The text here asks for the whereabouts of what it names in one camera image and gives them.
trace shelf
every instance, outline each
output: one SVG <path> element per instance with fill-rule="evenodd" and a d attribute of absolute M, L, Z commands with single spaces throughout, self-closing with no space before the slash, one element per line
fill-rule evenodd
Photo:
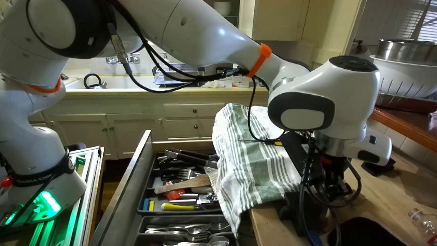
<path fill-rule="evenodd" d="M 375 107 L 371 118 L 437 152 L 437 113 L 423 115 Z"/>

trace wooden spatula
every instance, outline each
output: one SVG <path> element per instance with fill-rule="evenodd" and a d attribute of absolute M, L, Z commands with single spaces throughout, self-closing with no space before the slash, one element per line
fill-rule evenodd
<path fill-rule="evenodd" d="M 178 190 L 178 189 L 207 186 L 210 184 L 211 183 L 209 182 L 208 175 L 200 175 L 200 176 L 197 176 L 193 179 L 189 179 L 187 181 L 183 181 L 183 182 L 172 184 L 172 185 L 158 187 L 155 189 L 155 194 L 161 194 L 161 193 L 164 193 L 167 191 Z"/>

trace dish towel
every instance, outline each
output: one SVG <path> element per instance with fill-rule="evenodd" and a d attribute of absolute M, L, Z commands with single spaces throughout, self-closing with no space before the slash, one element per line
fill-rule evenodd
<path fill-rule="evenodd" d="M 250 208 L 297 191 L 300 175 L 283 147 L 255 141 L 247 127 L 248 108 L 228 104 L 215 116 L 212 141 L 217 154 L 217 197 L 223 214 L 238 237 L 240 215 Z M 259 139 L 283 132 L 267 115 L 267 107 L 253 106 L 250 126 Z"/>

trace metal bowl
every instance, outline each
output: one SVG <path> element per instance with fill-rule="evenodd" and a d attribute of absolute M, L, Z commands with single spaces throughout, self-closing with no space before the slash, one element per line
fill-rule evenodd
<path fill-rule="evenodd" d="M 437 42 L 380 39 L 375 57 L 389 61 L 437 66 Z"/>

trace white colander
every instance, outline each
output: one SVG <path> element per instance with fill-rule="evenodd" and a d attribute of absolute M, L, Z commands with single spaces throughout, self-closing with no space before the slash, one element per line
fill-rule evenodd
<path fill-rule="evenodd" d="M 437 90 L 437 66 L 388 61 L 370 56 L 381 72 L 384 93 L 424 98 Z"/>

